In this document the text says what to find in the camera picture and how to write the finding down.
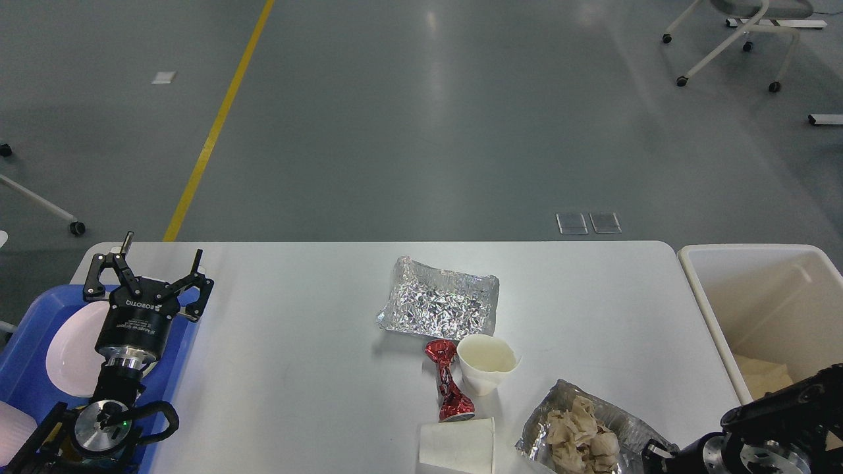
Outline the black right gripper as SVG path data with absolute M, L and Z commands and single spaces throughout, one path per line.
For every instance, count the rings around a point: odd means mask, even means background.
M 650 439 L 641 451 L 645 473 L 744 473 L 740 447 L 731 434 L 711 433 L 681 451 Z

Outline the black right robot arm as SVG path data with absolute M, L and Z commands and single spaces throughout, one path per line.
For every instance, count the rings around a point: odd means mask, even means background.
M 683 450 L 650 439 L 641 451 L 645 473 L 840 473 L 842 365 L 727 411 L 720 432 Z

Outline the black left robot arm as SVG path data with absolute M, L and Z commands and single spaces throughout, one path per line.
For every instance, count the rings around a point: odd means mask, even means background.
M 94 341 L 103 362 L 88 401 L 77 408 L 57 402 L 4 465 L 7 473 L 135 472 L 138 449 L 180 428 L 170 402 L 141 403 L 144 372 L 165 357 L 178 316 L 200 320 L 214 281 L 202 272 L 202 249 L 177 281 L 136 276 L 126 261 L 133 236 L 118 251 L 95 254 L 82 285 L 87 307 L 106 308 Z

